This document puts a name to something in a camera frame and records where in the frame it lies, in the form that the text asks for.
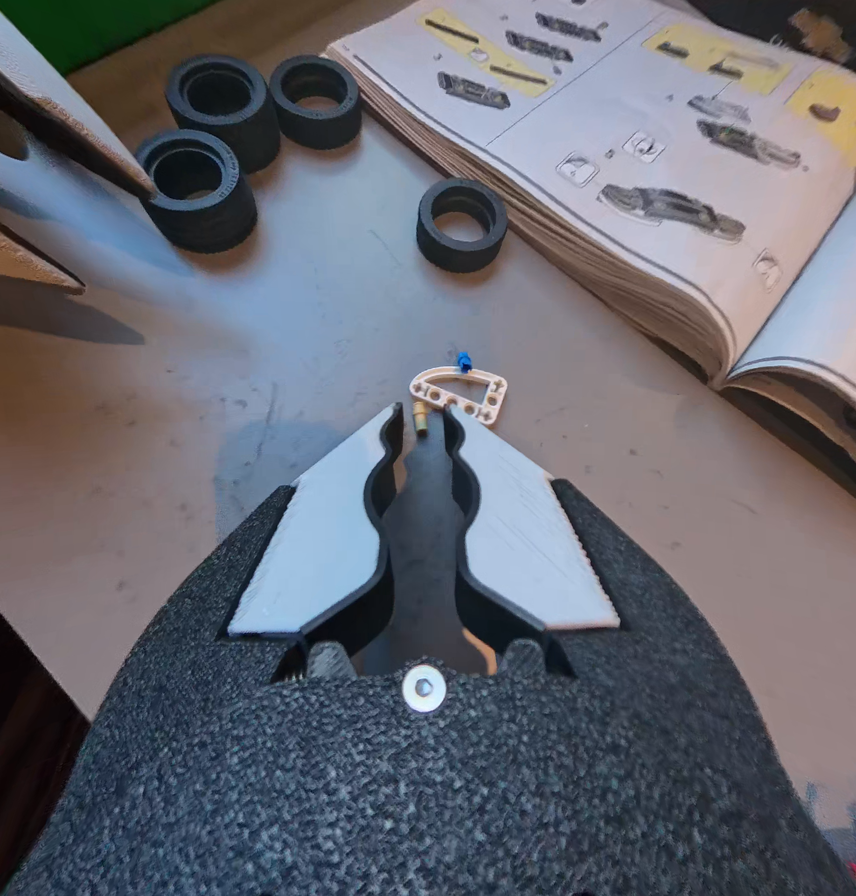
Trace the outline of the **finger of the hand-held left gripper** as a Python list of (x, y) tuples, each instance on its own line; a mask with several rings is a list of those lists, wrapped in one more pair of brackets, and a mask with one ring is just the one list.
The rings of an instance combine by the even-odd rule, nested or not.
[(0, 111), (49, 148), (132, 196), (154, 196), (142, 165), (1, 11)]
[(79, 277), (2, 223), (0, 276), (57, 287), (71, 295), (86, 292), (86, 284)]

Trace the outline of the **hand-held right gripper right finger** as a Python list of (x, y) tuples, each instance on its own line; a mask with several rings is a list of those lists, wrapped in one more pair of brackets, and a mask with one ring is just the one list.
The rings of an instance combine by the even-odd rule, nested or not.
[(472, 633), (620, 626), (545, 469), (456, 406), (444, 412), (456, 537), (456, 608)]

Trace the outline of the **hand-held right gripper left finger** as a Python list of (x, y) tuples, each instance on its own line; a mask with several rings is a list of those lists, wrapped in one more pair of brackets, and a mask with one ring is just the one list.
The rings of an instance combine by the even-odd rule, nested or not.
[(402, 438), (402, 404), (392, 403), (293, 481), (228, 620), (230, 637), (316, 639), (344, 610), (377, 597)]

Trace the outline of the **green plastic bin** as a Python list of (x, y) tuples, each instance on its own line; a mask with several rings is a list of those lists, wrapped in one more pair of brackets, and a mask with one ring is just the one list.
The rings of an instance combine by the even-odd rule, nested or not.
[(198, 13), (213, 1), (0, 1), (0, 12), (61, 74)]

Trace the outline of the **white holed frame piece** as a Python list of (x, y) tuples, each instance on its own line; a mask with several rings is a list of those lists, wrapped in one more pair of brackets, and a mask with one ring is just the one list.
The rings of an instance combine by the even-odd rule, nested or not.
[[(452, 384), (465, 383), (482, 387), (479, 399), (467, 398), (452, 391)], [(471, 367), (443, 365), (429, 368), (410, 382), (409, 393), (437, 411), (458, 408), (486, 427), (493, 427), (508, 394), (508, 381), (500, 376)]]

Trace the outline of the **toy brick race car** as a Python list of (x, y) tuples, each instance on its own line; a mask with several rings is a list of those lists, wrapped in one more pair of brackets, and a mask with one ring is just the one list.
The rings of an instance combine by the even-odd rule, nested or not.
[(813, 781), (806, 783), (804, 804), (815, 825), (856, 883), (856, 800), (847, 804), (847, 823), (832, 827), (825, 824), (825, 790)]

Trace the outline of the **black rubber tyre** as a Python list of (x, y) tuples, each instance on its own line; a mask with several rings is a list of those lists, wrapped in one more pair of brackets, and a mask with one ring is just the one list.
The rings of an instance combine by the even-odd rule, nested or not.
[[(461, 214), (480, 225), (482, 236), (462, 240), (440, 229), (437, 219)], [(415, 236), (422, 256), (448, 273), (476, 273), (492, 263), (508, 231), (501, 196), (479, 181), (451, 177), (432, 185), (418, 207)]]
[(205, 54), (178, 63), (165, 85), (178, 127), (222, 140), (242, 171), (266, 168), (280, 149), (277, 111), (263, 76), (232, 56)]
[(159, 133), (142, 142), (136, 160), (155, 189), (143, 207), (178, 248), (223, 252), (254, 230), (254, 193), (235, 153), (218, 137), (192, 129)]
[(268, 81), (280, 132), (318, 151), (341, 148), (362, 127), (362, 104), (353, 75), (341, 64), (317, 55), (278, 63)]

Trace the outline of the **person's brown hoodie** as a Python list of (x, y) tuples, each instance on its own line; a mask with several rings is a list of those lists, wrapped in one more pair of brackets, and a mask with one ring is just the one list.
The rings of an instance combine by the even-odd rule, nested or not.
[(0, 612), (0, 894), (48, 822), (88, 729)]

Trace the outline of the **open instruction booklet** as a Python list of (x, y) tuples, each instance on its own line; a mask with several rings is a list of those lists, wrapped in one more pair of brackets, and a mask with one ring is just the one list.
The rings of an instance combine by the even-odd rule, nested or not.
[(856, 73), (664, 2), (415, 2), (325, 55), (856, 496)]

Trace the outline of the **black car set box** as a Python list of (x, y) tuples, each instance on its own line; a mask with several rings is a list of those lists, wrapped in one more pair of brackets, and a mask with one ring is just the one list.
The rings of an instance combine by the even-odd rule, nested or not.
[(690, 1), (714, 24), (856, 73), (856, 1)]

